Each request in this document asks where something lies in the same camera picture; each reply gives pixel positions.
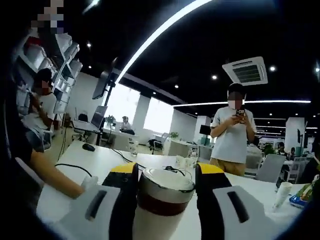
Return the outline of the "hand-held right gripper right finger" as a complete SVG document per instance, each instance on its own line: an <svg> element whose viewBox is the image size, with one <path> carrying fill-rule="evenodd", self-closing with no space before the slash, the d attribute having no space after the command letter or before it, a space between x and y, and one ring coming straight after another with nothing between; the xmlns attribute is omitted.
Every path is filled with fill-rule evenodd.
<svg viewBox="0 0 320 240"><path fill-rule="evenodd" d="M263 204L215 165L197 163L195 191L203 240L274 240L281 231Z"/></svg>

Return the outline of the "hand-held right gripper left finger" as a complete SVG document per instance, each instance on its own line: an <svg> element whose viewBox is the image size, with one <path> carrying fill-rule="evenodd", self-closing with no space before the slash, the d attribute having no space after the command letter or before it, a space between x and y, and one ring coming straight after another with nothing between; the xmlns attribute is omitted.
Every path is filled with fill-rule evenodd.
<svg viewBox="0 0 320 240"><path fill-rule="evenodd" d="M71 203L57 222L65 240L131 240L137 208L139 167L131 162L111 169Z"/></svg>

